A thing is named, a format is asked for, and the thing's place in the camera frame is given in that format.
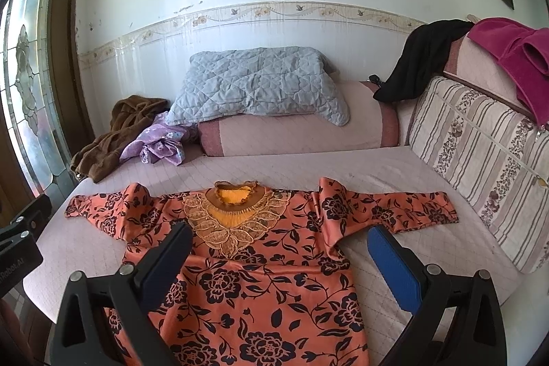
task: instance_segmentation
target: quilted mattress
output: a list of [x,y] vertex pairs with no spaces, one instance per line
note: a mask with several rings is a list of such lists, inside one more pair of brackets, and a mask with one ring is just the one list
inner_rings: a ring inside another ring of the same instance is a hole
[[[435,262],[447,273],[472,275],[481,268],[492,274],[500,302],[520,284],[523,274],[503,253],[469,204],[409,147],[275,156],[207,157],[200,148],[186,148],[185,164],[174,167],[160,161],[145,165],[134,158],[98,184],[84,180],[74,194],[118,191],[140,182],[151,194],[203,189],[218,180],[240,183],[258,180],[273,188],[316,190],[322,176],[338,180],[353,191],[448,193],[459,223],[436,225],[397,235],[424,262]],[[56,321],[68,277],[74,270],[87,276],[114,273],[125,245],[98,231],[85,219],[65,219],[61,209],[38,240],[44,262],[24,280],[28,297]],[[371,364],[379,364],[406,326],[410,314],[401,311],[368,254],[366,234],[342,242],[351,261],[355,285],[369,337]],[[449,326],[451,311],[439,328]]]

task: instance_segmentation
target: magenta towel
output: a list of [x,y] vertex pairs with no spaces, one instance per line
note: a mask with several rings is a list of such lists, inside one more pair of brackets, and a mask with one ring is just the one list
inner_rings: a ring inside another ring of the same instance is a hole
[[517,98],[538,126],[549,122],[549,28],[535,30],[508,18],[478,22],[468,34],[488,50],[517,85]]

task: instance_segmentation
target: black garment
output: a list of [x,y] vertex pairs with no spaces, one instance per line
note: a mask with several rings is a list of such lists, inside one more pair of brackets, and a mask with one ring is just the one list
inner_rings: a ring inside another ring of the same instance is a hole
[[452,42],[472,27],[472,22],[454,19],[416,28],[408,36],[393,73],[374,94],[375,100],[392,103],[418,98],[433,74],[443,71]]

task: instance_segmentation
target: blue gripper pad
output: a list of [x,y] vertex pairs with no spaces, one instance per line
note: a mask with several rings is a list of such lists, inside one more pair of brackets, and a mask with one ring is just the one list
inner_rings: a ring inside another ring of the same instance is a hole
[[422,300],[421,284],[380,227],[375,226],[368,231],[367,242],[370,256],[391,289],[396,302],[402,310],[415,315]]

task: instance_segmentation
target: orange floral shirt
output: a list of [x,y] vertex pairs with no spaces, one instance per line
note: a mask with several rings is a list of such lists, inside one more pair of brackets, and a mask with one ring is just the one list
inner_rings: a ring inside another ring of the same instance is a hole
[[[132,184],[75,196],[65,215],[125,240],[123,262],[134,264],[176,222],[193,227],[191,255],[149,313],[182,365],[367,366],[350,262],[337,242],[376,224],[398,233],[457,222],[454,206],[444,192],[365,194],[328,178],[318,192],[259,188],[252,206],[227,211],[210,190],[151,197]],[[140,364],[116,311],[108,315],[126,363]]]

